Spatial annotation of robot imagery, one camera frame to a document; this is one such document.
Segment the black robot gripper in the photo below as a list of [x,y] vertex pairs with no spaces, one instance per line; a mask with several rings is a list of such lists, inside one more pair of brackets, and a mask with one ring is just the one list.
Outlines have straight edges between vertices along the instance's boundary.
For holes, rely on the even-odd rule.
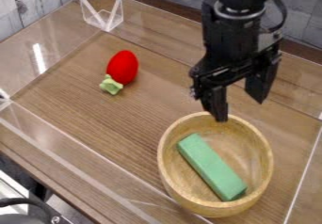
[[215,121],[228,121],[226,88],[246,81],[246,93],[262,104],[276,79],[282,24],[262,26],[266,2],[281,0],[203,0],[205,56],[190,70],[191,92]]

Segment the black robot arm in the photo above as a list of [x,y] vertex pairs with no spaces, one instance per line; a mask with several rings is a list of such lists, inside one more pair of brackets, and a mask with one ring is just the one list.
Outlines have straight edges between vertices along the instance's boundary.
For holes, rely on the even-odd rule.
[[205,56],[189,75],[191,94],[218,122],[228,121],[226,88],[233,83],[245,80],[246,93],[260,103],[269,96],[281,62],[284,25],[262,26],[268,1],[288,14],[282,0],[203,0]]

